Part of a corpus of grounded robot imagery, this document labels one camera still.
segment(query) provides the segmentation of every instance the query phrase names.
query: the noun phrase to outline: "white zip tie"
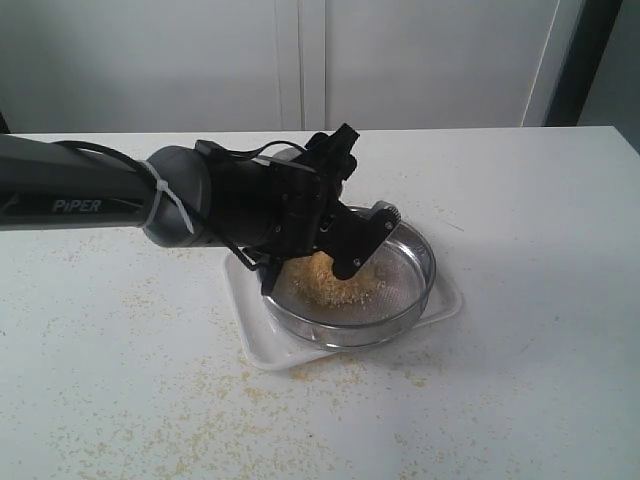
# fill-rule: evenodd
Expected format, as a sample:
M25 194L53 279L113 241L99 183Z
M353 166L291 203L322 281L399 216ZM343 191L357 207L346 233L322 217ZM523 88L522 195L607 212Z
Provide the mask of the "white zip tie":
M151 174L154 176L154 178L156 179L156 196L153 199L153 205L151 206L149 217L147 218L147 221L144 222L144 225L142 225L142 228L148 226L153 221L153 219L156 216L156 213L158 212L158 207L160 206L160 200L162 199L162 194L166 193L175 202L176 207L178 207L180 216L182 217L182 220L184 220L184 224L187 227L187 230L189 230L189 233L194 233L195 230L193 229L193 223L191 222L191 217L189 217L187 210L184 208L184 204L182 203L182 200L180 200L180 197L178 197L175 193L173 193L173 190L169 188L169 182L167 182L160 176L160 174L158 173L158 171L155 169L153 165L151 165L148 162L142 162L142 163L145 167L147 167L147 170L149 170Z

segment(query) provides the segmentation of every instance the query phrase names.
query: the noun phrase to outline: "stainless steel bowl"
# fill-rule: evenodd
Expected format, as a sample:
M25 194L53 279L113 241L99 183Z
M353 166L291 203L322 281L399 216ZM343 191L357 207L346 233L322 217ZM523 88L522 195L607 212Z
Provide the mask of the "stainless steel bowl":
M427 306L436 276L429 243L401 223L369 260L383 285L362 304L319 306L281 276L265 304L293 335L333 351L371 348L411 329Z

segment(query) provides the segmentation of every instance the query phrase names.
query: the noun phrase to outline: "table surface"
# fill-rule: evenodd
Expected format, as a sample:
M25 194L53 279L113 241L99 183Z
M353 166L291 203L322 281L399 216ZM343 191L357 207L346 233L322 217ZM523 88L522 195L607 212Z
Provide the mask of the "table surface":
M146 158L209 138L35 135ZM640 478L640 158L612 128L363 132L457 317L290 371L245 360L222 249L135 229L0 234L0 477Z

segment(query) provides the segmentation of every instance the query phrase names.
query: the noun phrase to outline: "yellow powder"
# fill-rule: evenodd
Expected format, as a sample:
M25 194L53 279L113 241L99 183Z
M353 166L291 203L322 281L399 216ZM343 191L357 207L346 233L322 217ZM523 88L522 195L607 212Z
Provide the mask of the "yellow powder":
M314 303L339 306L348 303L364 303L377 289L381 281L376 278L375 267L367 263L349 280L333 276L333 259L317 252L310 257L295 258L284 264L285 279Z

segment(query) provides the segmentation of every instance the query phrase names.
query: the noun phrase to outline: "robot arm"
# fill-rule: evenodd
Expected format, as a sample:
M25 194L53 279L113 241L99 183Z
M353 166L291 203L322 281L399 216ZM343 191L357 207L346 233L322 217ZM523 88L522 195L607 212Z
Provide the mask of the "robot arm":
M400 222L385 202L363 217L339 201L357 138L343 125L304 148L239 152L199 140L136 162L99 145L2 135L0 230L136 226L165 247L226 246L262 270L263 294L284 261L319 250L337 278L351 278ZM293 147L288 160L261 155L280 143Z

